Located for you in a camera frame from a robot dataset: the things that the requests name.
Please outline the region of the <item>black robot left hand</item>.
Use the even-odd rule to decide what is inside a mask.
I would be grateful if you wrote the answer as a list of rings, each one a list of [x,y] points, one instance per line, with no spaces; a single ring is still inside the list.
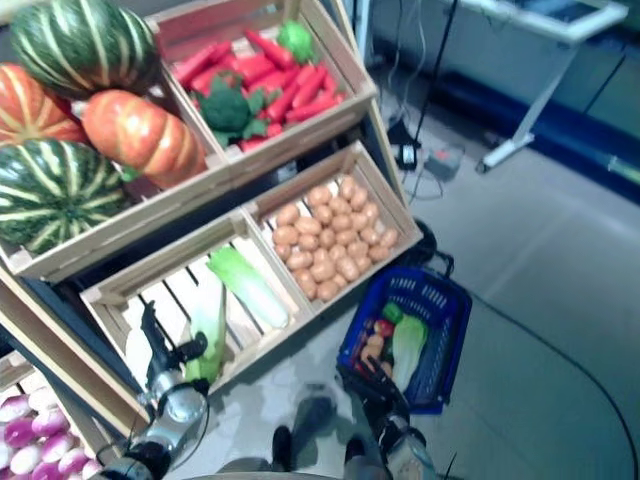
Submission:
[[[165,335],[155,315],[155,302],[145,304],[141,318],[141,330],[151,347],[152,356],[147,369],[146,386],[152,389],[156,380],[164,373],[178,372],[182,364],[199,359],[208,347],[208,340],[202,332],[194,339],[169,349],[165,343]]]

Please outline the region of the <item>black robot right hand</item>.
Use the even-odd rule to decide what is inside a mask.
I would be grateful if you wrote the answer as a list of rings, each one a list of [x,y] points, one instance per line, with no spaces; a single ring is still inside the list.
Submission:
[[[357,360],[354,366],[338,363],[337,371],[343,388],[362,404],[364,415],[371,428],[382,425],[392,416],[398,416],[405,422],[410,422],[406,399],[377,360],[373,362],[373,369],[367,367],[361,360]]]

